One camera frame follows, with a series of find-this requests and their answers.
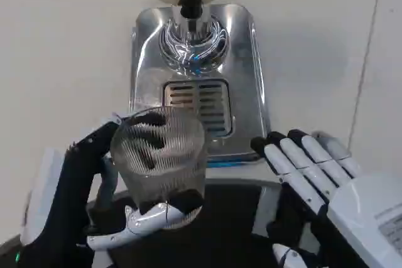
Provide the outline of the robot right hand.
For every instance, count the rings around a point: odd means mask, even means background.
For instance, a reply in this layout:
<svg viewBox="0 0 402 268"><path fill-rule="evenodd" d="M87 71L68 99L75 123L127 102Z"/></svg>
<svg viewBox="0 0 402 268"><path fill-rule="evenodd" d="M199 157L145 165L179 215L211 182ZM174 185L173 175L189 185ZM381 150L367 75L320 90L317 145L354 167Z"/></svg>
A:
<svg viewBox="0 0 402 268"><path fill-rule="evenodd" d="M250 145L281 184L266 228L280 267L401 266L400 176L364 173L323 131L272 131Z"/></svg>

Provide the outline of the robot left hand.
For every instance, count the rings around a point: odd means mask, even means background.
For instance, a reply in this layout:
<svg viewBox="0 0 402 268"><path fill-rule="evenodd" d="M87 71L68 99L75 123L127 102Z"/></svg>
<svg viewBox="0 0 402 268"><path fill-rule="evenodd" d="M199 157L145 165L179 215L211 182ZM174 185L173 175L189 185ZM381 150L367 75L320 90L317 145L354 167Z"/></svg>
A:
<svg viewBox="0 0 402 268"><path fill-rule="evenodd" d="M207 134L187 109L154 107L115 116L65 154L45 154L20 236L18 267L91 267L98 251L121 247L183 224L204 204ZM122 178L133 206L124 226L103 232L89 218L94 176L102 178L94 208L112 203Z"/></svg>

